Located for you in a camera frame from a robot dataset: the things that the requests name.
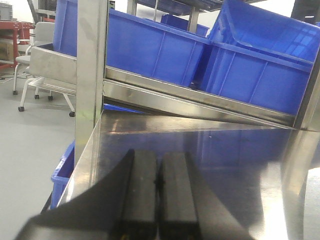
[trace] reflective metal surface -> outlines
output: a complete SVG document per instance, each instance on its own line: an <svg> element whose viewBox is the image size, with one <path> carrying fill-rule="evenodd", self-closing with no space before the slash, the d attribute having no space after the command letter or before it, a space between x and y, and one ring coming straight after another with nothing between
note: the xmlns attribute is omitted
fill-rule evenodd
<svg viewBox="0 0 320 240"><path fill-rule="evenodd" d="M34 46L29 71L35 76L76 84L77 58L53 51L52 44Z"/></svg>
<svg viewBox="0 0 320 240"><path fill-rule="evenodd" d="M104 81L103 95L112 101L154 110L169 116L287 128L271 121L113 80Z"/></svg>
<svg viewBox="0 0 320 240"><path fill-rule="evenodd" d="M108 6L105 0L78 1L75 162L102 111Z"/></svg>
<svg viewBox="0 0 320 240"><path fill-rule="evenodd" d="M320 52L316 57L294 127L320 131Z"/></svg>
<svg viewBox="0 0 320 240"><path fill-rule="evenodd" d="M76 85L46 77L40 77L29 83L30 86L75 96Z"/></svg>
<svg viewBox="0 0 320 240"><path fill-rule="evenodd" d="M190 152L211 191L257 240L317 240L320 133L107 111L61 203L107 175L128 149Z"/></svg>
<svg viewBox="0 0 320 240"><path fill-rule="evenodd" d="M126 13L135 16L137 14L137 1L136 0L128 0Z"/></svg>
<svg viewBox="0 0 320 240"><path fill-rule="evenodd" d="M191 8L187 30L192 33L196 33L197 31L197 22L198 22L199 12L200 12L199 8L195 6Z"/></svg>
<svg viewBox="0 0 320 240"><path fill-rule="evenodd" d="M289 114L150 79L110 66L106 67L106 78L286 126L293 126L295 120L295 117Z"/></svg>

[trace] stainless steel shelf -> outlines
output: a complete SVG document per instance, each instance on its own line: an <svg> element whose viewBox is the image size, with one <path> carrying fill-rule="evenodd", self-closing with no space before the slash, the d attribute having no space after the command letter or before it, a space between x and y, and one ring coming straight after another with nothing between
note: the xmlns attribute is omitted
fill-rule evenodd
<svg viewBox="0 0 320 240"><path fill-rule="evenodd" d="M97 123L60 205L108 175L128 149L154 151L159 160L167 152L188 151L210 191L252 239L317 240L319 142L319 132L108 111ZM228 226L220 211L213 216L220 226ZM213 226L209 220L206 224Z"/></svg>
<svg viewBox="0 0 320 240"><path fill-rule="evenodd" d="M103 82L103 95L112 101L165 113L168 116L290 128L283 124L266 121L110 79L106 79Z"/></svg>
<svg viewBox="0 0 320 240"><path fill-rule="evenodd" d="M50 79L46 77L40 77L29 83L30 86L40 89L46 89L54 91L57 93L63 93L75 96L76 95L76 85L68 82L63 82L55 79Z"/></svg>
<svg viewBox="0 0 320 240"><path fill-rule="evenodd" d="M104 82L104 95L106 97L140 107L176 113L179 116L219 120L217 117L221 118L223 113L223 115L232 116L231 118L223 117L223 120L229 120L230 122L234 121L232 120L234 119L233 116L237 116L237 118L240 116L246 121L251 119L254 122L271 122L271 124L290 127L295 121L293 115L143 77L109 66L106 67L106 78L108 79ZM196 110L196 106L199 109L206 109L208 112L205 114L203 110Z"/></svg>

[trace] white wall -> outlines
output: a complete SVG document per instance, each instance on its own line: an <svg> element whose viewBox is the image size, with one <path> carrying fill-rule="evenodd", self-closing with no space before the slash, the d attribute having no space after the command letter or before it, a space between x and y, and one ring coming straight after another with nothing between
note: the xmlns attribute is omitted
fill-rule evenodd
<svg viewBox="0 0 320 240"><path fill-rule="evenodd" d="M266 0L253 3L252 5L277 13L287 17L291 16L292 9L294 7L295 0ZM218 17L219 11L204 12L199 15L198 24L213 27L214 22Z"/></svg>
<svg viewBox="0 0 320 240"><path fill-rule="evenodd" d="M27 0L1 0L12 5L13 18L18 21L33 22L33 17Z"/></svg>

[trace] red workbench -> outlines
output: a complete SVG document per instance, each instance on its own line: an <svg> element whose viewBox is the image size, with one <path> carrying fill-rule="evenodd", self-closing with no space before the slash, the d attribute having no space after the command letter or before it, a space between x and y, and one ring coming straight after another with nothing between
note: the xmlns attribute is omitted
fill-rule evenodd
<svg viewBox="0 0 320 240"><path fill-rule="evenodd" d="M0 60L0 69L11 68L17 65L16 57L19 56L17 40L18 35L20 39L30 39L30 29L34 29L35 26L30 22L20 21L0 21L0 38L12 39L13 41L13 61ZM11 30L12 36L1 36L1 30ZM21 41L20 45L29 44L26 41Z"/></svg>

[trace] cardboard box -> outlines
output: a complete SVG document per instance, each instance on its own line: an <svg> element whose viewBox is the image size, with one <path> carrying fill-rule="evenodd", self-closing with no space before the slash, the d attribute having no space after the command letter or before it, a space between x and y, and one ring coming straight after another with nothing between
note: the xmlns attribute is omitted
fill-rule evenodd
<svg viewBox="0 0 320 240"><path fill-rule="evenodd" d="M0 60L14 60L14 45L12 43L0 42Z"/></svg>

